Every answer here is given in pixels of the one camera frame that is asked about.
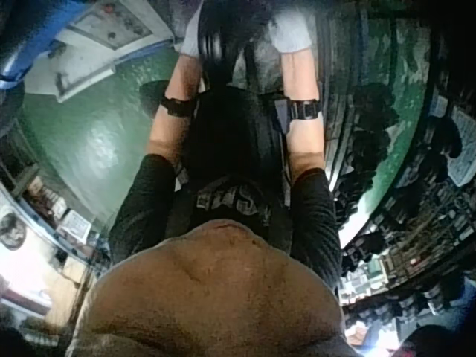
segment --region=blue machine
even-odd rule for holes
[[[0,89],[23,81],[38,55],[89,5],[86,0],[16,0],[0,35]]]

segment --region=person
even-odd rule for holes
[[[197,94],[199,12],[166,98]],[[280,52],[285,95],[318,100],[303,15],[282,11],[268,32]],[[290,254],[268,243],[266,188],[233,175],[199,187],[187,233],[165,239],[189,122],[158,108],[147,155],[111,231],[116,265],[89,291],[67,356],[355,356],[335,297],[341,251],[321,114],[292,121],[286,136]]]

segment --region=black t-shirt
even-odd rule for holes
[[[174,225],[171,221],[182,229],[176,233],[180,235],[212,219],[232,219],[271,244],[275,236],[288,230],[284,222],[288,219],[291,256],[335,288],[341,251],[332,196],[322,169],[308,170],[297,179],[289,211],[265,187],[246,178],[228,176],[184,187],[182,196],[187,199],[174,193],[175,181],[169,161],[160,155],[144,157],[109,235],[114,263],[159,244],[167,237],[167,226]],[[174,207],[174,201],[186,203]]]

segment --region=green floor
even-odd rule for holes
[[[20,124],[38,154],[52,167],[101,226],[111,221],[144,155],[151,120],[138,90],[170,78],[173,50],[119,65],[117,73],[63,104],[27,95]]]

